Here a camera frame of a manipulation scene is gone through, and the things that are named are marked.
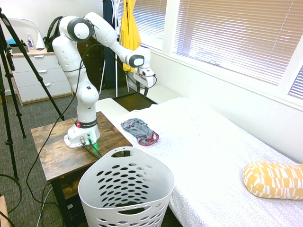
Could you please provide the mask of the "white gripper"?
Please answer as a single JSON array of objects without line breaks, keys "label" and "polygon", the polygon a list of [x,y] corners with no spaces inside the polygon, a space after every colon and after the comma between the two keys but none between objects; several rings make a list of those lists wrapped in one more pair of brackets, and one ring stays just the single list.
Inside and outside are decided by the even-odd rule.
[{"label": "white gripper", "polygon": [[144,97],[147,97],[148,88],[155,84],[155,74],[151,69],[134,69],[134,79],[136,82],[137,93],[140,93],[140,84],[144,85]]}]

